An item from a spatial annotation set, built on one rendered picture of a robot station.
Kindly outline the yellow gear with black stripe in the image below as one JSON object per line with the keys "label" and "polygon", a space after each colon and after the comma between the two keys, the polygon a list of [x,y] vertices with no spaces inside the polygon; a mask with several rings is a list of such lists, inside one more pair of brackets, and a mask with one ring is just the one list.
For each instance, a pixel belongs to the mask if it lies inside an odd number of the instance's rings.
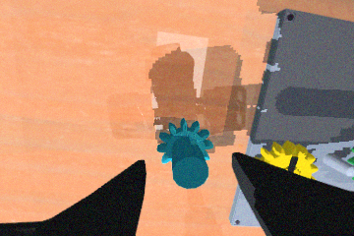
{"label": "yellow gear with black stripe", "polygon": [[282,147],[274,142],[271,149],[272,151],[268,152],[266,149],[261,148],[263,157],[259,160],[316,180],[311,173],[316,172],[319,168],[312,164],[315,158],[308,152],[306,147],[300,144],[295,146],[295,144],[286,141]]}

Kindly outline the teal gear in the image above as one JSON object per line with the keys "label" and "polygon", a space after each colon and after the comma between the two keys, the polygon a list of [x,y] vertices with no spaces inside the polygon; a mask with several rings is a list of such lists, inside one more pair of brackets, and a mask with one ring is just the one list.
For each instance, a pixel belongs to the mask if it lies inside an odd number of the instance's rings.
{"label": "teal gear", "polygon": [[210,132],[200,129],[199,121],[195,121],[191,128],[182,118],[181,128],[176,128],[169,123],[169,132],[160,133],[159,137],[164,142],[157,146],[157,151],[165,154],[161,162],[172,162],[173,180],[178,187],[193,189],[201,187],[207,181],[208,166],[206,160],[210,160],[206,149],[213,148],[213,143],[206,140]]}

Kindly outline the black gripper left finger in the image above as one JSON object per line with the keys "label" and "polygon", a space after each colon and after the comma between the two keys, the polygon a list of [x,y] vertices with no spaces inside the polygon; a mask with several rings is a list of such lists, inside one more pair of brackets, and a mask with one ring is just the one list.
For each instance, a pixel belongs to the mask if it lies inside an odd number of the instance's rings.
{"label": "black gripper left finger", "polygon": [[136,236],[146,178],[146,163],[137,160],[53,217],[0,223],[0,236]]}

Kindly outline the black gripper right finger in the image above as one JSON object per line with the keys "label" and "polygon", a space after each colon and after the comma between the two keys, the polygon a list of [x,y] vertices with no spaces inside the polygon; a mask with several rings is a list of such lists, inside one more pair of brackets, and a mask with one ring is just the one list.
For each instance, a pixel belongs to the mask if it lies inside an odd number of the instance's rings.
{"label": "black gripper right finger", "polygon": [[241,152],[232,168],[265,236],[354,236],[354,191]]}

